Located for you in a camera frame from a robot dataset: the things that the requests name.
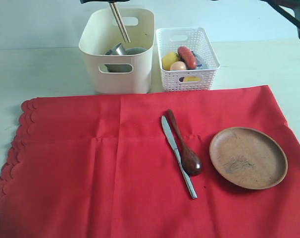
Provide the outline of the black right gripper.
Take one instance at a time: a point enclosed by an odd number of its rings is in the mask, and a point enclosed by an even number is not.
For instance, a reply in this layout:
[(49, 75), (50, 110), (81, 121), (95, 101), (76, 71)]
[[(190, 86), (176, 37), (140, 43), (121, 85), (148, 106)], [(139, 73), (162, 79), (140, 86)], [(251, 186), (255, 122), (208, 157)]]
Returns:
[(88, 2), (110, 2), (110, 3), (113, 3), (113, 2), (128, 2), (130, 0), (80, 0), (80, 3), (81, 4), (84, 4), (84, 3), (88, 3)]

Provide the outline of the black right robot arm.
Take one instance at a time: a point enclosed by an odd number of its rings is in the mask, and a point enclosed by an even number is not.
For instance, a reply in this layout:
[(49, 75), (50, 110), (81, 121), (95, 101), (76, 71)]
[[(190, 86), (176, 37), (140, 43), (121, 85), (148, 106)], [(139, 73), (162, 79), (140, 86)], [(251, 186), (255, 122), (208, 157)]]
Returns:
[[(128, 2), (127, 0), (80, 0), (81, 4), (88, 2), (107, 2), (116, 20), (124, 42), (131, 42), (116, 4), (117, 2)], [(300, 39), (300, 0), (264, 0), (263, 2), (267, 3), (277, 13), (296, 26), (298, 38)]]

